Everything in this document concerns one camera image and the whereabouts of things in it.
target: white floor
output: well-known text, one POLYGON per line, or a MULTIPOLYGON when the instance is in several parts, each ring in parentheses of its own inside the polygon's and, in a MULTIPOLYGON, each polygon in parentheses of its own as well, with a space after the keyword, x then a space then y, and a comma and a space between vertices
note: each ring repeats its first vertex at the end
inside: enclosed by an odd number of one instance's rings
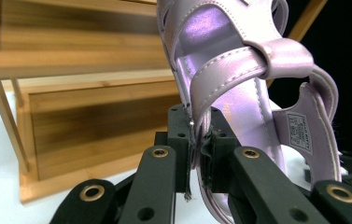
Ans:
MULTIPOLYGON (((7 93, 13 113, 15 113, 15 98, 12 92, 7 93)), ((288 170, 295 167, 301 170, 304 167, 303 159, 292 150, 286 150, 288 170)), ((120 182, 134 171, 106 178, 114 184, 120 182)), ((16 157, 8 140, 7 132, 0 118, 0 223, 49 223, 54 212, 62 202, 68 191, 51 195, 38 201, 21 204, 19 201, 19 175, 16 157)), ((206 210, 200 197, 195 173, 192 174, 191 189, 192 200, 185 203, 182 195, 177 194, 176 223, 217 223, 206 210)), ((306 188, 308 184, 303 181, 303 173, 292 174, 294 182, 300 183, 306 188)))

